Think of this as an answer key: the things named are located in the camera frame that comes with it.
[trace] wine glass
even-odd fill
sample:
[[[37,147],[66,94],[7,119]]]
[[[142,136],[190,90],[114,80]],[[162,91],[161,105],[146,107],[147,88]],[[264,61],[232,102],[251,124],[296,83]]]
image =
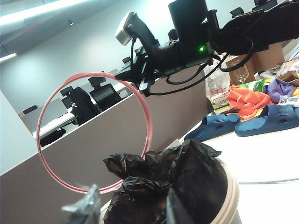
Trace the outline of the wine glass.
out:
[[[232,66],[235,66],[236,64],[240,63],[241,60],[237,60],[232,62]],[[248,69],[246,68],[246,65],[234,70],[231,72],[232,73],[232,77],[235,81],[239,82],[239,83],[245,83],[246,79],[249,76],[249,72]]]

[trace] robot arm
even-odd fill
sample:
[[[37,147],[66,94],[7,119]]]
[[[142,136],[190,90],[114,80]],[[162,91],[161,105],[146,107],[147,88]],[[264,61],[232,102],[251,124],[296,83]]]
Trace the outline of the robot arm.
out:
[[[132,67],[121,70],[116,77],[135,83],[145,96],[150,95],[156,78],[209,63],[212,49],[231,55],[248,54],[249,60],[253,52],[267,50],[270,44],[299,37],[299,0],[287,0],[268,11],[239,15],[222,29],[217,11],[208,11],[205,0],[176,0],[169,4],[169,10],[178,40],[161,46],[133,12],[127,13],[116,32],[123,45],[134,38],[142,43]]]

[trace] trash can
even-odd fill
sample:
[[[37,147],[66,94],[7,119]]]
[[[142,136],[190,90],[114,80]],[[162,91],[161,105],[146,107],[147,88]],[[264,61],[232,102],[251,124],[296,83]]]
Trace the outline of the trash can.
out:
[[[241,224],[242,222],[237,210],[239,201],[239,183],[229,170],[228,165],[219,159],[217,160],[225,171],[228,181],[228,189],[224,203],[211,224]]]
[[[228,166],[216,158],[220,154],[189,140],[179,147],[147,152],[145,160],[136,155],[112,155],[104,161],[124,183],[102,212],[101,223],[105,212],[108,224],[164,223],[168,220],[164,202],[168,189],[174,189],[194,223],[241,224],[239,184]],[[161,181],[159,175],[166,179]]]

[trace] person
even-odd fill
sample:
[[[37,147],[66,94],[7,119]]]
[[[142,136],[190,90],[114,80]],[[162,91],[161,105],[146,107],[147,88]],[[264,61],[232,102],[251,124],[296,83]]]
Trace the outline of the person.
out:
[[[169,41],[173,41],[173,40],[178,39],[178,34],[177,34],[176,29],[171,29],[168,32],[168,38],[169,38]]]

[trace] green package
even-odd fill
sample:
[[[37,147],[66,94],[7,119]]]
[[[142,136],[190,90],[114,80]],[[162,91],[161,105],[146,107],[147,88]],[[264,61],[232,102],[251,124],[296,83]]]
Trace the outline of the green package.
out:
[[[250,89],[255,92],[263,92],[264,83],[265,83],[265,79],[261,79],[261,80],[253,81],[253,82],[249,82],[249,83],[238,84],[237,86],[240,86],[245,89]]]

